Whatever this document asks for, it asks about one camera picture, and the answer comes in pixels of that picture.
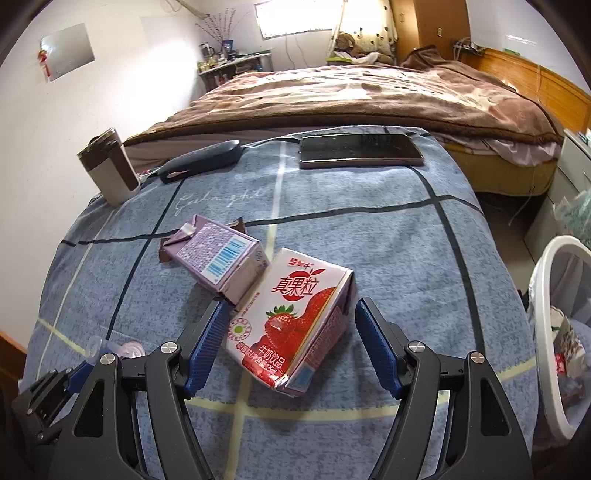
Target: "brown blanket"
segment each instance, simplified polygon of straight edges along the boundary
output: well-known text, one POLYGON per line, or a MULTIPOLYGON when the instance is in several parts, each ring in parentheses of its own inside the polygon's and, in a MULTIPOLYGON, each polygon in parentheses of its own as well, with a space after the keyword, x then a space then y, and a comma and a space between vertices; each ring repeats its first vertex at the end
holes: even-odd
POLYGON ((434 47, 402 67, 327 66, 240 75, 125 145, 182 135, 302 125, 402 125, 529 144, 561 142, 542 107, 434 47))

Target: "window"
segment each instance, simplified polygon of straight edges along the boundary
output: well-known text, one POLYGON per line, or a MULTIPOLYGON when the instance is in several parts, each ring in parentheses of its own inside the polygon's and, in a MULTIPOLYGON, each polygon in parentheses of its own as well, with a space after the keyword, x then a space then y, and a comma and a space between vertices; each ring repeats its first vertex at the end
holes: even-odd
POLYGON ((332 30, 343 0, 271 0, 255 5, 263 38, 311 30, 332 30))

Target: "white cabinet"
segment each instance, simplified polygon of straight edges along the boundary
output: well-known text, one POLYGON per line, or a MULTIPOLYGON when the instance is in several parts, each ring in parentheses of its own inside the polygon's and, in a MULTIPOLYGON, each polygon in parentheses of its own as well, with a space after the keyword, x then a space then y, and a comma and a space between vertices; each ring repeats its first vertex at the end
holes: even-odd
POLYGON ((564 133, 564 144, 554 181, 524 238, 536 262, 550 240, 559 234, 554 219, 554 205, 559 204, 563 198, 571 201, 580 192, 591 189, 591 148, 570 130, 565 130, 564 133))

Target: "metal screw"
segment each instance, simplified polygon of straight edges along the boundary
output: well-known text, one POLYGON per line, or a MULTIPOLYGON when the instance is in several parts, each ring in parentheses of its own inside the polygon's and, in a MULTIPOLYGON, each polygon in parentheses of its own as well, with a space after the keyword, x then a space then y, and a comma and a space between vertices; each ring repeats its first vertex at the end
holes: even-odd
POLYGON ((472 352, 470 354, 470 360, 472 360, 476 364, 483 364, 484 363, 484 355, 480 352, 472 352))
POLYGON ((115 361, 115 356, 112 353, 106 353, 100 357, 100 363, 103 365, 110 365, 115 361))
POLYGON ((408 348, 415 353, 421 353, 425 350, 425 344, 417 340, 408 343, 408 348))
POLYGON ((163 346, 160 347, 160 351, 162 353, 173 353, 177 349, 177 344, 174 342, 166 342, 163 346))

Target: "plaid pattern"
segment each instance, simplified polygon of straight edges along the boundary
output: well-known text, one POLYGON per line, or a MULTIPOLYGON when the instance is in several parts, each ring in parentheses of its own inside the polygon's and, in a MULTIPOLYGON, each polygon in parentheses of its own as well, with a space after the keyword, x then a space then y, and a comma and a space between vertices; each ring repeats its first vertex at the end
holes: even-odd
MULTIPOLYGON (((242 216, 270 253, 288 247, 355 270, 357 295, 371 296, 410 339, 446 355, 485 353, 531 445, 534 344, 464 175, 422 129, 324 132, 384 130, 411 135, 425 166, 300 170, 298 146, 271 141, 247 149, 231 168, 179 183, 148 180, 117 209, 92 202, 57 248, 23 385, 77 365, 90 335, 139 340, 147 352, 176 339, 212 294, 184 268, 158 262, 159 238, 194 213, 222 223, 242 216)), ((422 475, 437 464, 447 399, 440 394, 422 475)), ((379 386, 351 322, 306 395, 270 391, 220 351, 188 407, 218 479, 275 479, 278 470, 285 478, 337 479, 368 477, 397 404, 379 386)), ((145 395, 138 410, 148 468, 162 478, 145 395)))

